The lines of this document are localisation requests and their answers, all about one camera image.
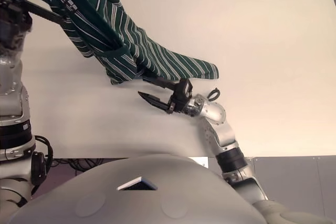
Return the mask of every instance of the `black cable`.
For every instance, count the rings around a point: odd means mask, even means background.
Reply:
[[[221,94],[220,90],[218,88],[215,88],[213,91],[211,91],[209,93],[209,95],[207,96],[207,98],[208,98],[209,102],[213,102],[213,101],[215,101],[215,100],[218,99],[218,97],[220,96],[220,94]]]
[[[50,171],[51,165],[53,163],[54,150],[52,149],[52,146],[51,146],[50,142],[45,137],[35,135],[35,140],[45,144],[48,148],[48,154],[46,155],[46,157],[47,157],[46,173],[48,174],[48,172]],[[31,191],[31,195],[36,193],[36,191],[39,187],[40,187],[40,185],[35,186]]]

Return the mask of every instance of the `garment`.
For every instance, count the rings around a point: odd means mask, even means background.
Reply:
[[[84,57],[96,57],[112,84],[137,76],[217,79],[214,64],[169,51],[150,39],[120,0],[43,0],[63,16],[64,32]]]

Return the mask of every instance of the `wire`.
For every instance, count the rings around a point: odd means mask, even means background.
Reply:
[[[86,172],[104,162],[103,158],[55,158],[52,167],[68,164],[77,172]]]
[[[43,144],[45,144],[48,148],[48,154],[46,155],[47,157],[47,161],[46,161],[46,173],[48,174],[50,171],[50,168],[52,166],[53,163],[53,157],[54,157],[54,150],[52,149],[52,146],[50,144],[50,142],[44,137],[44,136],[38,136],[35,135],[35,140],[39,141]],[[34,193],[36,193],[37,189],[40,187],[40,185],[35,186],[32,191],[31,191],[31,195],[33,195]]]
[[[207,96],[207,98],[208,98],[209,102],[213,102],[213,101],[215,101],[215,100],[218,99],[218,97],[220,96],[220,94],[221,94],[220,90],[218,88],[215,88],[213,91],[211,91],[209,93],[209,95]]]

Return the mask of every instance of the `striped fabric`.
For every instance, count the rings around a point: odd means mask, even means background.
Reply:
[[[217,79],[214,64],[167,50],[126,14],[120,0],[43,0],[65,17],[64,32],[84,57],[96,57],[112,84],[146,75]]]

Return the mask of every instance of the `metal panel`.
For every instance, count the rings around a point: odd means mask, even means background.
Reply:
[[[336,156],[318,158],[325,216],[336,220]]]
[[[255,169],[269,199],[293,211],[324,215],[315,157],[255,158]]]

